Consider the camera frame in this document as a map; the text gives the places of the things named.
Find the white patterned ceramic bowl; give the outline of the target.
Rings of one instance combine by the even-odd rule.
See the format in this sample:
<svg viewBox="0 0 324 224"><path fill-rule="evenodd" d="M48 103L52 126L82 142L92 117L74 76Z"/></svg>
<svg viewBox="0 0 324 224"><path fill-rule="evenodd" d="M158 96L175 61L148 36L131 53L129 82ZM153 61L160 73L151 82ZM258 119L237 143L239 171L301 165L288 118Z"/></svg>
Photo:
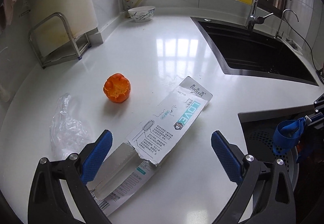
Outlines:
<svg viewBox="0 0 324 224"><path fill-rule="evenodd" d="M151 20L154 16L154 6L140 6L128 10L128 14L136 23L143 23Z"/></svg>

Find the pink hanging cloth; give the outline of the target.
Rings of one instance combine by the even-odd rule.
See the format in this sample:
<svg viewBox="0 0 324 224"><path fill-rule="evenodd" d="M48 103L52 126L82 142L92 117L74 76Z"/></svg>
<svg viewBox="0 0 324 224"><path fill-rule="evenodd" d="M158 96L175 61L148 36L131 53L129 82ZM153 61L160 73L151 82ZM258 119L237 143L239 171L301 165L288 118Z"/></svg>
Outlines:
<svg viewBox="0 0 324 224"><path fill-rule="evenodd" d="M17 0L4 0L1 3L1 31L11 25L13 19L13 7Z"/></svg>

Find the metal cutting board rack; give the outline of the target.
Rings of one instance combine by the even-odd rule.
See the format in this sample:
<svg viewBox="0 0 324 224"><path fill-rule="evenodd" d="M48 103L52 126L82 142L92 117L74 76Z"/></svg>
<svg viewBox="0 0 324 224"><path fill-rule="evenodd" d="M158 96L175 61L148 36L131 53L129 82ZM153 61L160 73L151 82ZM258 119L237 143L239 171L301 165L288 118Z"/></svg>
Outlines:
<svg viewBox="0 0 324 224"><path fill-rule="evenodd" d="M33 26L28 40L43 69L52 65L80 60L91 43L86 33L76 36L72 33L67 18L55 12Z"/></svg>

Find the clear plastic bag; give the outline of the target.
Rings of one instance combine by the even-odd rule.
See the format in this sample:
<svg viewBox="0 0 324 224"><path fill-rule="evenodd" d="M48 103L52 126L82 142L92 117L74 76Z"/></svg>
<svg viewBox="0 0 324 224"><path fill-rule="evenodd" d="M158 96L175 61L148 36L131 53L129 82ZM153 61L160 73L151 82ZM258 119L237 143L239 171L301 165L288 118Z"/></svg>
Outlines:
<svg viewBox="0 0 324 224"><path fill-rule="evenodd" d="M76 101L69 93L58 99L49 127L49 138L55 160L64 160L72 153L80 153L93 137L88 127L73 117Z"/></svg>

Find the black kitchen sink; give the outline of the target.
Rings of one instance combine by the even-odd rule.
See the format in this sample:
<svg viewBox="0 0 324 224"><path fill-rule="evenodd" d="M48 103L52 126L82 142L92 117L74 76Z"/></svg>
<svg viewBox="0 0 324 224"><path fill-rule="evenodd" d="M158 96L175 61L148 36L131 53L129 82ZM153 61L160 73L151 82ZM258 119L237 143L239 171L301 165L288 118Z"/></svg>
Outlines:
<svg viewBox="0 0 324 224"><path fill-rule="evenodd" d="M207 18L192 18L224 74L315 85L314 76L283 41L260 31Z"/></svg>

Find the white LOVE cardboard package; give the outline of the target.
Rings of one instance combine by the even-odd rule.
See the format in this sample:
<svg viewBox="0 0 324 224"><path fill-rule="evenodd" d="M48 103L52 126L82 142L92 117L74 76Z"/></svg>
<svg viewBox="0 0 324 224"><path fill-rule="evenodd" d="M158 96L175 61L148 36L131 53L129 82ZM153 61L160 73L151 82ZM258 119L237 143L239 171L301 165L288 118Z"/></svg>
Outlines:
<svg viewBox="0 0 324 224"><path fill-rule="evenodd" d="M94 180L88 183L105 216L151 179L212 98L212 93L187 76L105 158Z"/></svg>

